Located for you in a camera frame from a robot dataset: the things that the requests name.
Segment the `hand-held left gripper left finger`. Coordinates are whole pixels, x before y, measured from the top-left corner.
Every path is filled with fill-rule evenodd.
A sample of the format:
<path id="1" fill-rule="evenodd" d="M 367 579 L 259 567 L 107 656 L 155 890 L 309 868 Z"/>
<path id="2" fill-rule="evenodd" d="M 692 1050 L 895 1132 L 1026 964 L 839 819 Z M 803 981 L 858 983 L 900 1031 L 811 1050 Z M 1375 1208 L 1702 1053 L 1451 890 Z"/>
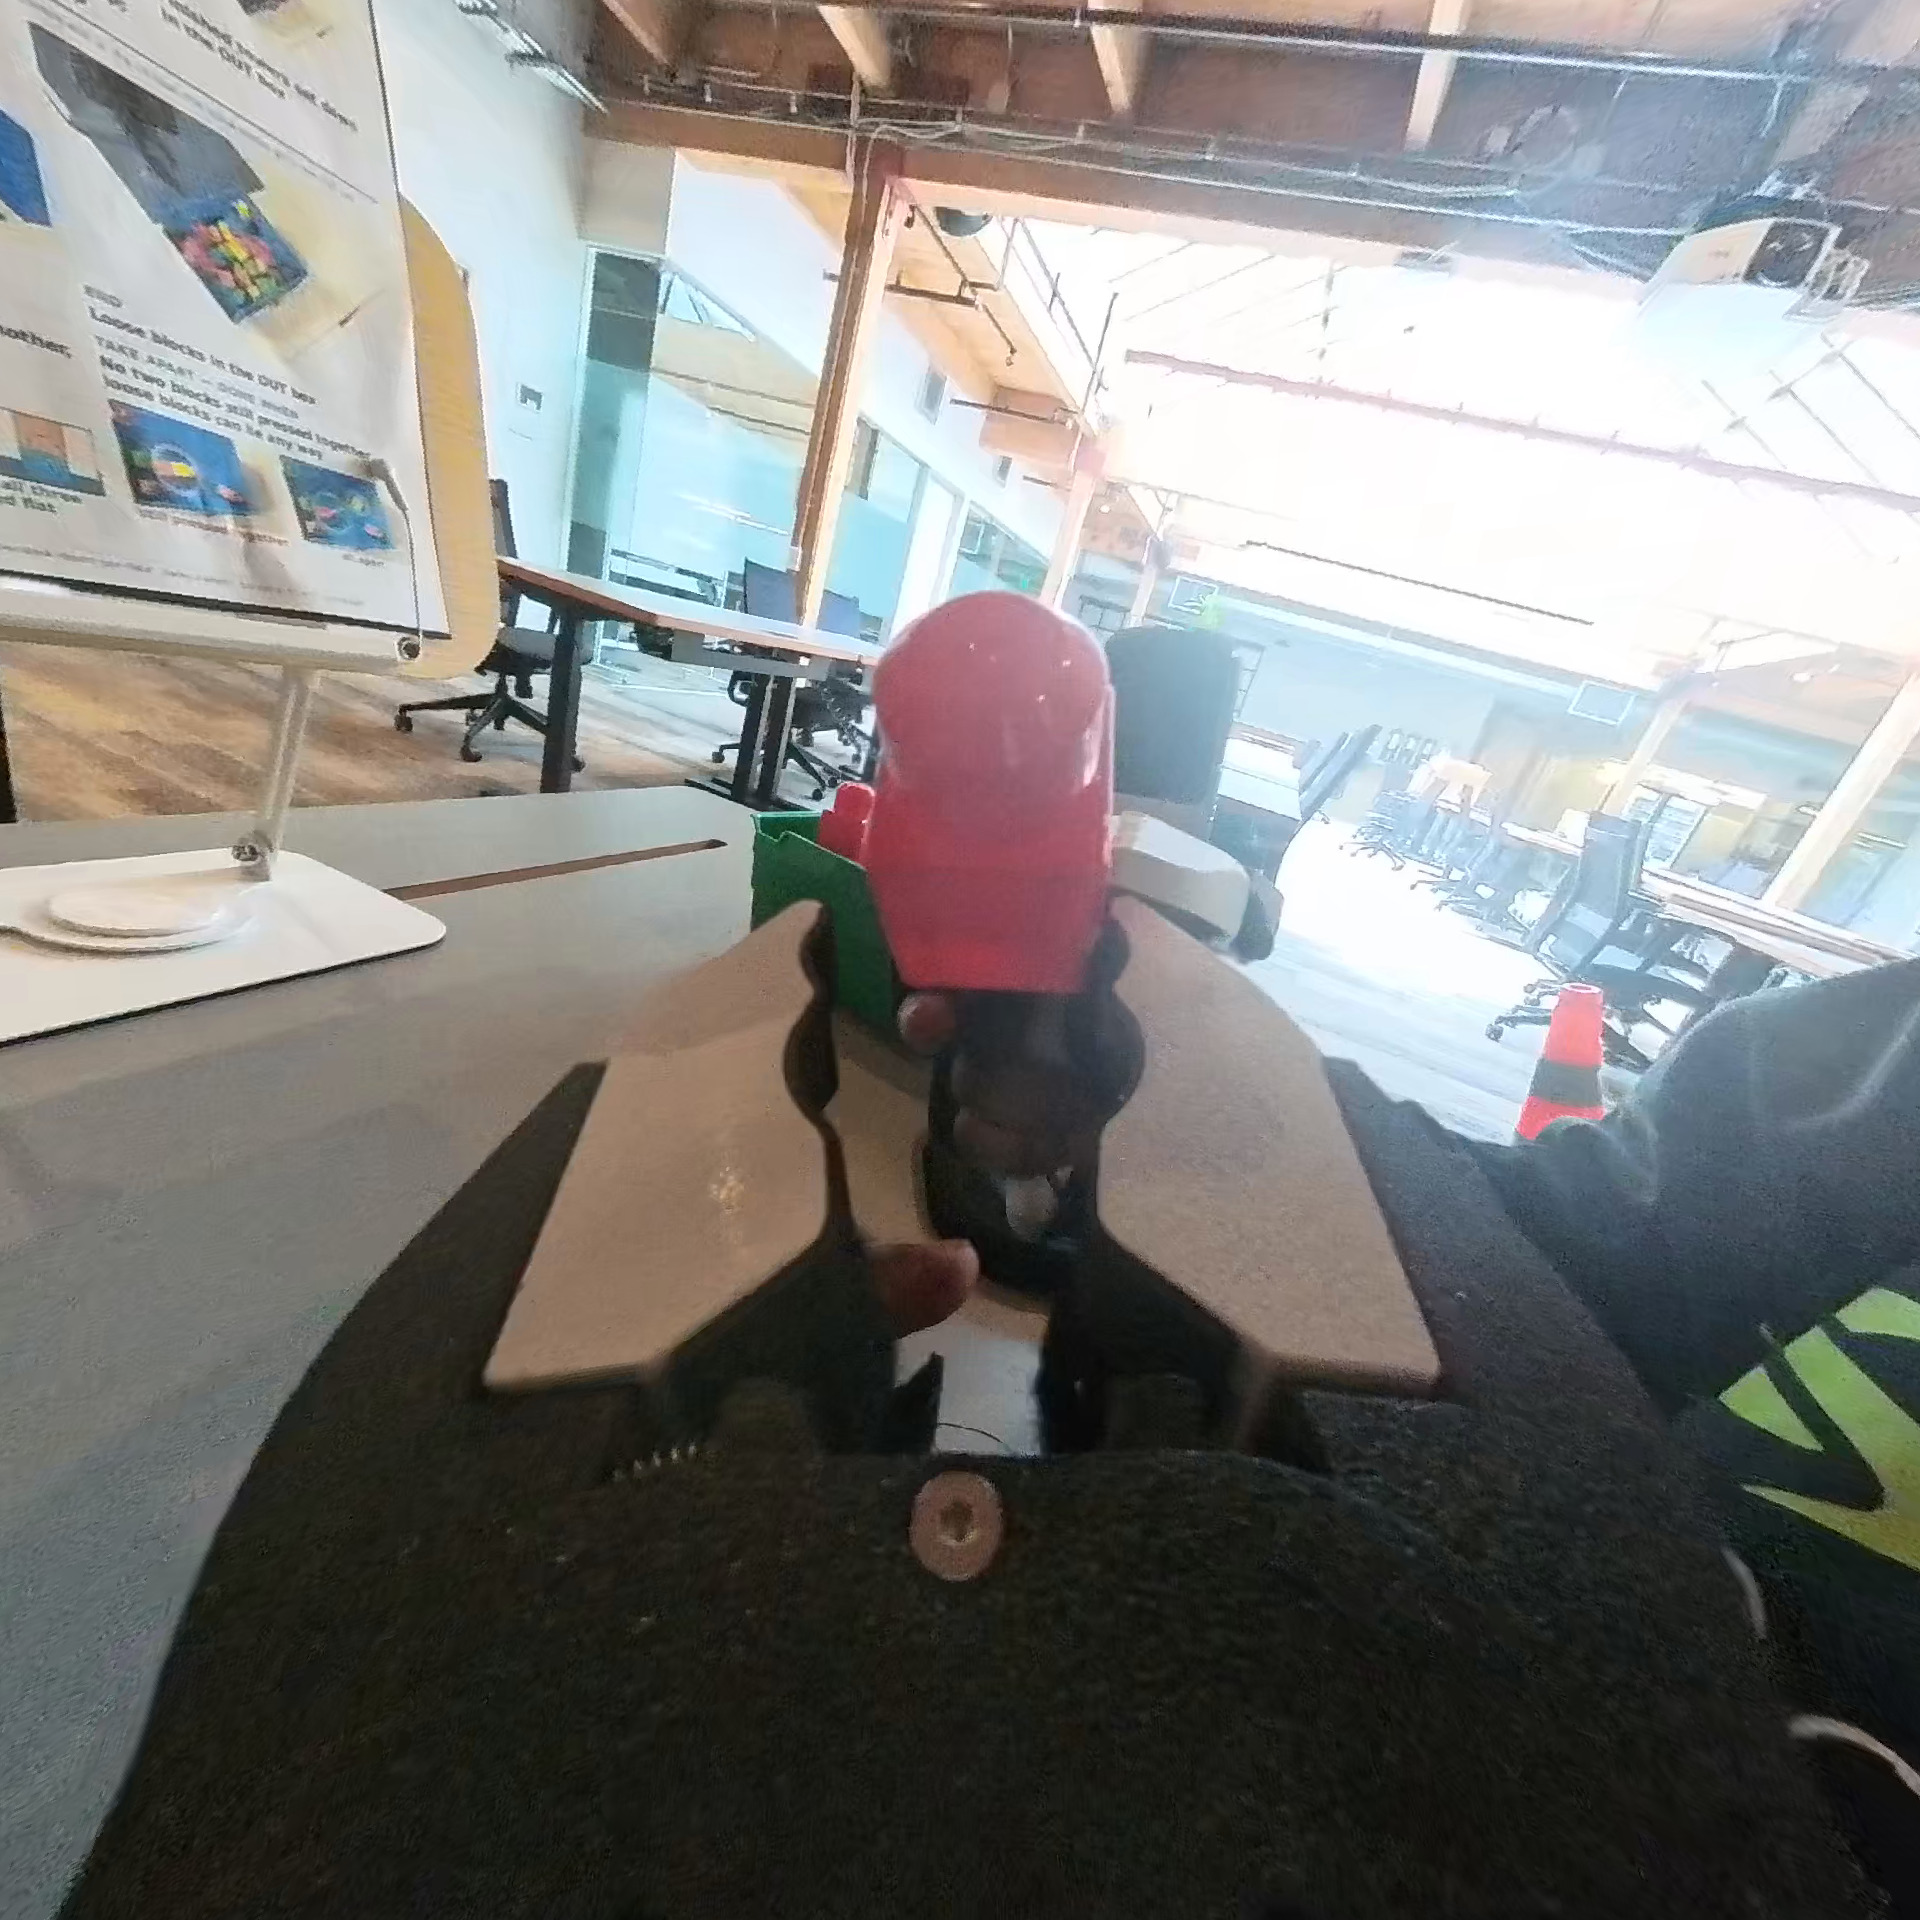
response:
<path id="1" fill-rule="evenodd" d="M 871 1444 L 871 1276 L 851 1218 L 828 912 L 784 909 L 649 992 L 589 1094 L 484 1387 L 631 1389 L 673 1440 L 773 1387 Z"/>

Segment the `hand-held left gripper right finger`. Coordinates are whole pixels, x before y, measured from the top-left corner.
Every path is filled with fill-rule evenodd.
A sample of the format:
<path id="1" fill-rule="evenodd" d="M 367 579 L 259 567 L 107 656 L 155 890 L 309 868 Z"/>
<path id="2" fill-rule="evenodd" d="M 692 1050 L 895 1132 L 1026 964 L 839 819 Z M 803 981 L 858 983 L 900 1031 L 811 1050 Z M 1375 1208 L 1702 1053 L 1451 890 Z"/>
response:
<path id="1" fill-rule="evenodd" d="M 1308 1391 L 1432 1400 L 1441 1358 L 1321 1053 L 1154 909 L 1112 921 L 1140 1066 L 1091 1178 L 1091 1381 L 1184 1382 L 1226 1448 L 1261 1448 Z"/>

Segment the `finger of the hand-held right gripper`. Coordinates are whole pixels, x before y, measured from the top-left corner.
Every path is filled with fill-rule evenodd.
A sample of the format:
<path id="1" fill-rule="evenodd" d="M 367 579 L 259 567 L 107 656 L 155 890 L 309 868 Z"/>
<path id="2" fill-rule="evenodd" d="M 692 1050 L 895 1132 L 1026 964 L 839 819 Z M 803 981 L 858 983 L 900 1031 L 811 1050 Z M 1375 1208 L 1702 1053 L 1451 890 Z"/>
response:
<path id="1" fill-rule="evenodd" d="M 1282 896 L 1232 853 L 1161 819 L 1113 819 L 1113 896 L 1154 907 L 1205 946 L 1271 957 Z"/>

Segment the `person's right forearm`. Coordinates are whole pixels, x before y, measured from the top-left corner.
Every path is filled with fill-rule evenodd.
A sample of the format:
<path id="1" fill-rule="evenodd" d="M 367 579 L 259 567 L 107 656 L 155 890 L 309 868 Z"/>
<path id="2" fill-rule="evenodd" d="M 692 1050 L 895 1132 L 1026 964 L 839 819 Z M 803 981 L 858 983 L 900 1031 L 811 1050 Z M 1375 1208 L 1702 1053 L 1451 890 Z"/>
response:
<path id="1" fill-rule="evenodd" d="M 1438 1141 L 1679 1413 L 1916 1279 L 1918 963 L 1733 998 L 1601 1120 Z"/>

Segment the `person's left hand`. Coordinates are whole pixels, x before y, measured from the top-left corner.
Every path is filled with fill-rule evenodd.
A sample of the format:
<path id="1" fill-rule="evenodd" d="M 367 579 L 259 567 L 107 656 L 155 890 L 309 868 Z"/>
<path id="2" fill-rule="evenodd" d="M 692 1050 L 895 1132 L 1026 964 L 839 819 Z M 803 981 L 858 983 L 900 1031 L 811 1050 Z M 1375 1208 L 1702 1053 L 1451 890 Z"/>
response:
<path id="1" fill-rule="evenodd" d="M 874 1246 L 868 1272 L 895 1338 L 951 1320 L 977 1293 L 977 1249 L 966 1241 Z"/>

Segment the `person's right hand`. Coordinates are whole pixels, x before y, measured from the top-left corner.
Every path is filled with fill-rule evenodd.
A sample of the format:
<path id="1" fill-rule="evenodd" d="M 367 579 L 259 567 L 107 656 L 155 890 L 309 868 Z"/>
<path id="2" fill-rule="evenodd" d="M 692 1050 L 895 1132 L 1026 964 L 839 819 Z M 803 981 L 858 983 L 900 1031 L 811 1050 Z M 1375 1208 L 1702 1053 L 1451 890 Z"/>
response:
<path id="1" fill-rule="evenodd" d="M 957 1159 L 999 1182 L 1089 1167 L 1140 1078 L 1123 1010 L 1094 992 L 969 992 L 950 1013 L 945 1135 Z"/>

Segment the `orange traffic cone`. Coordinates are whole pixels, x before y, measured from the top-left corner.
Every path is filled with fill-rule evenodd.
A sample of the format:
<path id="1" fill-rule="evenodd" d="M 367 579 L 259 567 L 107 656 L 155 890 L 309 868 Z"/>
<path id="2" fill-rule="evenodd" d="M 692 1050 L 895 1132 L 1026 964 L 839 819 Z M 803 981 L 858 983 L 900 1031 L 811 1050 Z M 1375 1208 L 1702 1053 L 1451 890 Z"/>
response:
<path id="1" fill-rule="evenodd" d="M 1605 1042 L 1605 998 L 1589 983 L 1560 987 L 1546 1026 L 1546 1039 L 1525 1097 L 1513 1139 L 1537 1141 L 1560 1120 L 1595 1122 L 1605 1114 L 1601 1068 Z"/>

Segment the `row of black office chairs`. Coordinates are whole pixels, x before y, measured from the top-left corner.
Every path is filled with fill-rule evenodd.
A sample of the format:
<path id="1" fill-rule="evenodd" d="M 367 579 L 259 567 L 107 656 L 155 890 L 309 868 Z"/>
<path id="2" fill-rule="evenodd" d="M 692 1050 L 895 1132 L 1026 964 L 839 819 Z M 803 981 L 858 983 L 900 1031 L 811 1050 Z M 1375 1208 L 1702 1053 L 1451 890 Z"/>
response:
<path id="1" fill-rule="evenodd" d="M 1600 814 L 1552 854 L 1546 829 L 1494 805 L 1487 768 L 1432 757 L 1381 784 L 1352 853 L 1417 870 L 1441 907 L 1532 963 L 1518 1001 L 1487 1020 L 1487 1044 L 1546 1031 L 1565 990 L 1595 990 L 1601 1063 L 1640 1071 L 1671 1037 L 1665 1016 L 1697 1015 L 1708 998 L 1706 978 L 1671 957 L 1684 934 L 1643 890 L 1649 837 L 1645 821 Z"/>

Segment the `white tray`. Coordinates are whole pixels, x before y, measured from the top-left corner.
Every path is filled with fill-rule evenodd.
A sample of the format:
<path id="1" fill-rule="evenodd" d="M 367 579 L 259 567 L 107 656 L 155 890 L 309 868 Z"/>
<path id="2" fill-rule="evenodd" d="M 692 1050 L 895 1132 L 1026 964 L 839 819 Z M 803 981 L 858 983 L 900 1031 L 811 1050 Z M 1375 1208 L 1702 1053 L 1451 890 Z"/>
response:
<path id="1" fill-rule="evenodd" d="M 4 575 L 4 638 L 278 670 L 251 819 L 225 847 L 6 866 L 2 1044 L 336 973 L 443 942 L 439 921 L 283 848 L 320 679 L 391 674 L 417 633 Z"/>

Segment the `wooden top office desk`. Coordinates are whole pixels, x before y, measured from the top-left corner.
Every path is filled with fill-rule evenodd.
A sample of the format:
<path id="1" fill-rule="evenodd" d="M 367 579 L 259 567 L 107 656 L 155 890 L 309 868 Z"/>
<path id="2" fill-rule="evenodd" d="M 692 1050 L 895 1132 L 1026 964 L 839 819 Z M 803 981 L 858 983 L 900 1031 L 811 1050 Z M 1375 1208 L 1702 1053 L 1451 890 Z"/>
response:
<path id="1" fill-rule="evenodd" d="M 570 793 L 577 772 L 577 719 L 583 679 L 583 633 L 591 624 L 622 624 L 636 635 L 662 635 L 672 661 L 692 662 L 715 650 L 722 666 L 756 683 L 734 750 L 732 782 L 704 789 L 752 813 L 776 811 L 786 748 L 794 734 L 800 684 L 823 683 L 832 666 L 870 673 L 883 648 L 830 630 L 761 618 L 651 589 L 622 589 L 599 579 L 537 567 L 504 553 L 493 556 L 502 589 L 533 600 L 554 618 L 551 661 L 545 673 L 543 748 L 540 791 Z"/>

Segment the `long wooden table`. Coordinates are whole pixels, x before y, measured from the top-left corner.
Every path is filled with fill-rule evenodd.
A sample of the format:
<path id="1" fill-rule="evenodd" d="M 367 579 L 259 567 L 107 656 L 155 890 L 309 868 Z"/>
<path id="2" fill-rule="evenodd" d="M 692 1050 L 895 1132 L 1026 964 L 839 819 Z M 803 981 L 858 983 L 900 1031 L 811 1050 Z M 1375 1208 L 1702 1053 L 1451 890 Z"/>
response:
<path id="1" fill-rule="evenodd" d="M 1627 882 L 1624 921 L 1605 951 L 1652 957 L 1675 942 L 1718 942 L 1731 957 L 1799 978 L 1838 978 L 1907 960 L 1907 952 L 1796 911 L 1643 862 Z"/>

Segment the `person's dark jacket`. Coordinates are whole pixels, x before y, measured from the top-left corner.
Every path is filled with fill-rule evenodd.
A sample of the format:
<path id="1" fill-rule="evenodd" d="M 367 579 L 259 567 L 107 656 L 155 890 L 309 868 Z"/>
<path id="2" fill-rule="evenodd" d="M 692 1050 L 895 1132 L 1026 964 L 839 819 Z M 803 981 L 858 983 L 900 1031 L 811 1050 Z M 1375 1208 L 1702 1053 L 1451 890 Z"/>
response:
<path id="1" fill-rule="evenodd" d="M 1916 1916 L 1916 1270 L 1773 1347 L 1678 1425 L 1788 1690 L 1788 1737 L 1888 1916 Z"/>

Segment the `wooden backing board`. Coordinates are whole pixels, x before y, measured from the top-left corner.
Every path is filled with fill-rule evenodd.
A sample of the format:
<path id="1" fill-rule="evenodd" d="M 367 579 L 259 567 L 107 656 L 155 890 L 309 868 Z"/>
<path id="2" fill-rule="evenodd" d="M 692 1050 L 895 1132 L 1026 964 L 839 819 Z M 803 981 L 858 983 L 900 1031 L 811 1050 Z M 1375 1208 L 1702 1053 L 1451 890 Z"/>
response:
<path id="1" fill-rule="evenodd" d="M 409 200 L 397 203 L 412 310 L 424 482 L 443 603 L 397 673 L 451 683 L 479 665 L 499 626 L 484 383 L 468 277 Z"/>

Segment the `ceiling mounted heater unit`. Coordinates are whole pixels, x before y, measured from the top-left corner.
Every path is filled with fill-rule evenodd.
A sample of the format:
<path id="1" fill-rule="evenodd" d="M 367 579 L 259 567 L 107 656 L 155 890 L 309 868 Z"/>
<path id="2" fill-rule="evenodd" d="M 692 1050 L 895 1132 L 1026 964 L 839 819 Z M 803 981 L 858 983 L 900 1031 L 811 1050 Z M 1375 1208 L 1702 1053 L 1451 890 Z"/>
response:
<path id="1" fill-rule="evenodd" d="M 1867 269 L 1831 220 L 1752 216 L 1681 237 L 1645 278 L 1642 307 L 1823 321 L 1860 296 Z"/>

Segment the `printed instruction sheet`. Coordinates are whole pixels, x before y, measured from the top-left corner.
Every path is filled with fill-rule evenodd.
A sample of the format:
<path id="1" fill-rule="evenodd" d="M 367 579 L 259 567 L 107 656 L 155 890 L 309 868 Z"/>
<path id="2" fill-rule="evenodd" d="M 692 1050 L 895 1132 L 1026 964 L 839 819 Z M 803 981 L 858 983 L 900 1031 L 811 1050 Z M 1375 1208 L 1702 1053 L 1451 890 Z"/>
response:
<path id="1" fill-rule="evenodd" d="M 2 7 L 4 575 L 443 635 L 372 5 Z"/>

